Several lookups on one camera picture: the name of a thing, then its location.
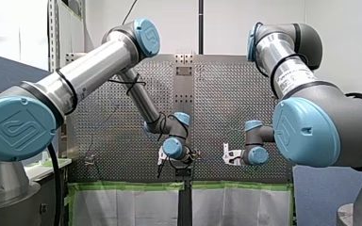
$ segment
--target light blue joint cap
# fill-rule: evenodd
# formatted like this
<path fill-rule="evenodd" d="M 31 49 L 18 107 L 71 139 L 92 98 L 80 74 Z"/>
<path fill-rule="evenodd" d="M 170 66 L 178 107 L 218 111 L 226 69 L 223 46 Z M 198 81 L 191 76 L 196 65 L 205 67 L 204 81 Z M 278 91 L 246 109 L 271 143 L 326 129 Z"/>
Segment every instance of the light blue joint cap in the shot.
<path fill-rule="evenodd" d="M 163 142 L 163 152 L 170 158 L 177 159 L 182 154 L 182 144 L 177 138 L 167 138 Z"/>
<path fill-rule="evenodd" d="M 183 122 L 185 125 L 189 126 L 189 114 L 186 114 L 184 112 L 175 112 L 174 116 L 179 119 L 181 122 Z"/>
<path fill-rule="evenodd" d="M 262 121 L 246 121 L 245 122 L 245 132 L 249 131 L 249 130 L 253 130 L 262 125 L 263 125 Z"/>
<path fill-rule="evenodd" d="M 305 98 L 288 98 L 277 105 L 272 122 L 275 143 L 286 159 L 319 168 L 337 162 L 339 134 L 318 105 Z"/>
<path fill-rule="evenodd" d="M 148 19 L 134 21 L 135 35 L 141 51 L 147 57 L 154 57 L 160 50 L 160 36 L 155 25 Z"/>
<path fill-rule="evenodd" d="M 262 165 L 269 160 L 269 153 L 263 147 L 254 147 L 248 153 L 248 160 L 252 165 Z"/>
<path fill-rule="evenodd" d="M 21 96 L 0 98 L 0 161 L 21 161 L 46 149 L 56 121 L 43 103 Z"/>

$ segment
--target perforated metal panel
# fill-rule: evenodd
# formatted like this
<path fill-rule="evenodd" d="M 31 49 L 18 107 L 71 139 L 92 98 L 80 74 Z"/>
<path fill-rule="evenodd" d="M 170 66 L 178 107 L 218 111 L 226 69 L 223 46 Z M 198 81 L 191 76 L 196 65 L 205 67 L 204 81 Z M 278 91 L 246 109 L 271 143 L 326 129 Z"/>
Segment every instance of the perforated metal panel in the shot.
<path fill-rule="evenodd" d="M 227 166 L 222 144 L 244 149 L 244 123 L 272 123 L 276 101 L 268 78 L 244 56 L 197 56 L 195 58 L 195 106 L 193 147 L 202 155 L 195 166 L 195 180 L 243 180 L 286 183 L 291 175 L 288 161 L 274 144 L 266 144 L 270 161 L 260 167 Z"/>
<path fill-rule="evenodd" d="M 147 60 L 136 70 L 157 109 L 173 113 L 173 62 Z M 107 82 L 79 104 L 74 121 L 79 158 L 71 168 L 72 181 L 156 179 L 157 151 L 163 139 L 158 142 L 158 135 L 142 129 L 143 119 L 125 91 L 122 85 Z M 86 165 L 85 158 L 93 158 L 93 165 Z M 165 168 L 160 178 L 173 180 L 173 171 Z"/>
<path fill-rule="evenodd" d="M 191 88 L 176 75 L 180 65 L 185 66 L 185 62 L 181 64 L 174 56 L 157 56 L 143 61 L 136 70 L 160 111 L 190 112 L 190 147 L 202 156 L 195 165 L 194 180 L 287 182 L 290 165 L 274 145 L 266 145 L 271 160 L 261 167 L 239 168 L 222 162 L 223 142 L 231 149 L 243 148 L 245 121 L 271 123 L 275 102 L 268 79 L 244 56 L 193 56 L 193 63 L 188 65 L 192 75 L 185 76 L 188 81 L 193 79 Z M 181 105 L 180 93 L 184 102 L 188 95 L 188 105 Z M 170 166 L 165 167 L 160 180 L 156 178 L 157 150 L 164 138 L 157 142 L 157 135 L 143 131 L 143 119 L 122 86 L 104 84 L 78 106 L 72 121 L 74 135 L 68 139 L 77 143 L 79 158 L 71 168 L 71 181 L 174 180 Z"/>

